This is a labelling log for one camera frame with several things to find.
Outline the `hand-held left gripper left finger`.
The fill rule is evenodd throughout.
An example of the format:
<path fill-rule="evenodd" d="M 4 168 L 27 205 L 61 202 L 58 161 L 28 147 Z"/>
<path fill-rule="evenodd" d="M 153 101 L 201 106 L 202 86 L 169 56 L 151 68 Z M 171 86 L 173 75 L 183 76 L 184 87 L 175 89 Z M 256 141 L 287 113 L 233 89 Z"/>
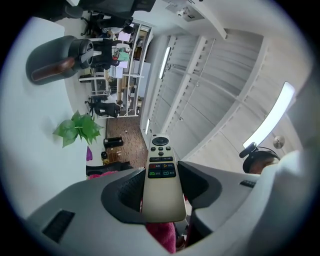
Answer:
<path fill-rule="evenodd" d="M 93 176 L 44 203 L 27 223 L 56 255 L 169 255 L 173 225 L 143 219 L 144 183 L 143 170 Z"/>

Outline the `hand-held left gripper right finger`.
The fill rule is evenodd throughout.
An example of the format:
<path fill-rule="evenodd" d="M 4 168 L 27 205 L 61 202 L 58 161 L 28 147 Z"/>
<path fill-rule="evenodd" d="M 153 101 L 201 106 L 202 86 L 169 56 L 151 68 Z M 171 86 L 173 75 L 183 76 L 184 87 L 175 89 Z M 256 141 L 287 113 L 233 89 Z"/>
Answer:
<path fill-rule="evenodd" d="M 294 151 L 261 174 L 180 161 L 182 190 L 192 206 L 184 254 L 270 254 L 305 217 L 305 154 Z"/>

